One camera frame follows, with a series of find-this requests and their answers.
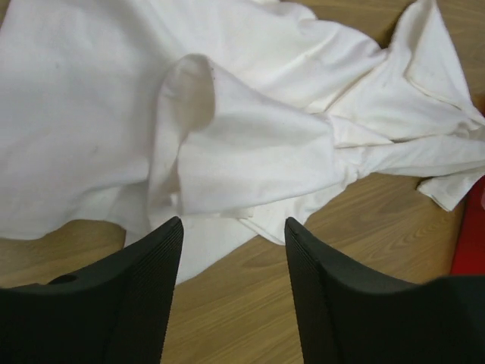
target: black ribbed plastic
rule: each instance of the black ribbed plastic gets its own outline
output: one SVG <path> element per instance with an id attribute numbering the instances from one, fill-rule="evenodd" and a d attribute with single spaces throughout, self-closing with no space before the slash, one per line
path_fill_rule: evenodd
<path id="1" fill-rule="evenodd" d="M 183 227 L 54 279 L 0 290 L 0 363 L 160 362 Z"/>
<path id="2" fill-rule="evenodd" d="M 485 277 L 416 286 L 383 275 L 286 222 L 306 363 L 485 363 Z"/>

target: white fabric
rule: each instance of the white fabric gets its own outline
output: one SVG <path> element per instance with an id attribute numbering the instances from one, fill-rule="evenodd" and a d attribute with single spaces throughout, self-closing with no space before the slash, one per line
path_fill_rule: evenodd
<path id="1" fill-rule="evenodd" d="M 419 190 L 447 210 L 485 173 L 433 0 L 384 50 L 275 0 L 11 0 L 0 111 L 1 236 L 182 215 L 178 282 L 371 172 L 442 176 Z"/>

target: white towel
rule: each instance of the white towel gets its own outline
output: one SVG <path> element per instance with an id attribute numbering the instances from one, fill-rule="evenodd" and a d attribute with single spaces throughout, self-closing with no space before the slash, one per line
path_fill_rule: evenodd
<path id="1" fill-rule="evenodd" d="M 434 0 L 384 50 L 275 0 L 11 0 L 0 111 L 1 236 L 182 215 L 179 283 L 371 172 L 444 176 L 419 189 L 448 210 L 485 173 Z"/>

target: wooden floor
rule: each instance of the wooden floor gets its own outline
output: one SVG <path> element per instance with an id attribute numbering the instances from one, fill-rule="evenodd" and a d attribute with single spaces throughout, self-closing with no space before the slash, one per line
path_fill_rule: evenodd
<path id="1" fill-rule="evenodd" d="M 305 0 L 383 46 L 407 0 Z M 7 1 L 0 0 L 0 13 Z M 485 91 L 483 0 L 440 2 L 473 94 Z M 373 174 L 350 186 L 307 226 L 355 259 L 398 278 L 444 275 L 462 207 L 447 213 L 415 191 L 418 179 Z M 122 247 L 111 224 L 73 221 L 41 240 L 0 240 L 0 286 L 52 278 Z M 284 248 L 255 238 L 177 287 L 165 342 L 167 363 L 301 363 Z"/>

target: crumpled white fabric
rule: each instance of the crumpled white fabric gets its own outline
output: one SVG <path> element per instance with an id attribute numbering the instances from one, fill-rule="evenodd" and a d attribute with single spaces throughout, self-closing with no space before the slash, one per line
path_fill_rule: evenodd
<path id="1" fill-rule="evenodd" d="M 0 236 L 181 215 L 179 283 L 372 172 L 440 176 L 419 190 L 447 210 L 485 174 L 434 0 L 384 50 L 275 0 L 11 0 L 0 111 Z"/>

